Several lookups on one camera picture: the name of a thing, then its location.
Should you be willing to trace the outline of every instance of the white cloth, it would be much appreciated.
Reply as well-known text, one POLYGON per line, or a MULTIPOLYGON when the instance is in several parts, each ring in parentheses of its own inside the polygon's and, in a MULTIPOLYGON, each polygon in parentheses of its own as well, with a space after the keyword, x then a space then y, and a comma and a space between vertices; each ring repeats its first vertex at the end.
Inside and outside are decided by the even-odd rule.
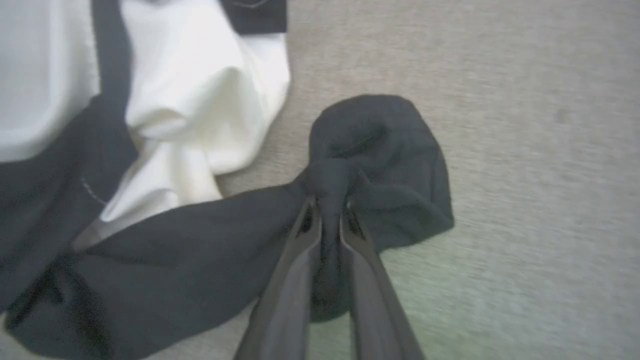
POLYGON ((127 125, 140 158, 80 247, 168 209, 220 199, 214 177, 256 157, 290 81, 285 35, 239 36, 218 1, 121 6, 133 57, 127 125))
POLYGON ((0 1, 0 161, 35 156, 100 90, 90 0, 0 1))

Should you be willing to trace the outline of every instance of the black garment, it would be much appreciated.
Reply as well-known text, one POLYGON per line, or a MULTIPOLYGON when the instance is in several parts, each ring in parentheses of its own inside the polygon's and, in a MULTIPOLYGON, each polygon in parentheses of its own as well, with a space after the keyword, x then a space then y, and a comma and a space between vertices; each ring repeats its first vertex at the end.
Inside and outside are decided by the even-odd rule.
POLYGON ((289 184, 173 209, 60 258, 12 306, 8 330, 46 356, 126 360, 213 328, 259 296, 309 194, 323 216, 315 320, 349 308, 337 244, 346 199, 379 251, 453 226, 444 157, 406 99, 334 104, 309 143, 309 165, 289 184))
POLYGON ((287 0, 220 0, 240 35, 286 33, 287 0))
POLYGON ((98 216, 136 156, 124 121, 130 59, 118 2, 92 6, 100 95, 46 150, 0 164, 0 312, 98 216))

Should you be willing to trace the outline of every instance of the floor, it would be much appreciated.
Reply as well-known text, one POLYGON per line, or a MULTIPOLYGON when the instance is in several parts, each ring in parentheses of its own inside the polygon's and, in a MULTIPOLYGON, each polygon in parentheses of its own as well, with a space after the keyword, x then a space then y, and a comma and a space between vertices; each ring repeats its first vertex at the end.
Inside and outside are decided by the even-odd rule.
MULTIPOLYGON (((640 2, 289 6, 289 99, 225 193, 290 181, 331 103, 405 96, 444 150, 457 219, 383 255, 429 359, 638 359, 640 2)), ((246 315, 150 359, 231 359, 246 315)), ((310 342, 310 359, 350 359, 347 319, 310 342)), ((0 357, 37 359, 5 334, 0 357)))

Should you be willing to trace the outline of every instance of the seam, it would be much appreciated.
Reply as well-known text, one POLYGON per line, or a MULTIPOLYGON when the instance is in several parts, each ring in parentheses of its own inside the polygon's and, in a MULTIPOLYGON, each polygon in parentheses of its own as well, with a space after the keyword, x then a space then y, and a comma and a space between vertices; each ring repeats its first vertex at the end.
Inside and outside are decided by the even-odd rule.
POLYGON ((264 5, 264 4, 268 3, 268 2, 269 2, 269 0, 261 0, 261 1, 258 1, 257 3, 255 3, 255 4, 245 4, 245 3, 242 3, 240 1, 234 1, 233 5, 239 6, 241 8, 255 9, 255 8, 259 8, 260 6, 262 6, 262 5, 264 5))
POLYGON ((102 205, 106 205, 107 202, 100 199, 98 197, 98 195, 96 195, 93 190, 91 189, 91 186, 89 186, 89 184, 86 182, 86 179, 84 178, 84 176, 80 177, 80 181, 82 182, 82 186, 84 186, 84 189, 86 190, 86 192, 89 193, 89 195, 91 195, 91 197, 93 197, 94 200, 96 200, 97 202, 101 203, 102 205))

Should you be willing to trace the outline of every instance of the black fabric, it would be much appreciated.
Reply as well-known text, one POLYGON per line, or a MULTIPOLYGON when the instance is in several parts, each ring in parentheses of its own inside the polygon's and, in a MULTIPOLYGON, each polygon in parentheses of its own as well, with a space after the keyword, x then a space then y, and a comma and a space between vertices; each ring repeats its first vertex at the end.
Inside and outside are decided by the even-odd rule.
POLYGON ((220 0, 240 35, 286 33, 287 0, 220 0))
POLYGON ((347 199, 379 251, 453 226, 444 157, 410 101, 334 104, 309 147, 308 167, 289 184, 173 209, 59 258, 12 306, 8 330, 46 356, 126 360, 222 324, 260 295, 309 194, 324 224, 315 320, 349 308, 337 243, 347 199))
POLYGON ((0 312, 97 217, 136 156, 124 121, 130 59, 118 11, 116 1, 93 3, 100 95, 46 150, 0 165, 0 312))

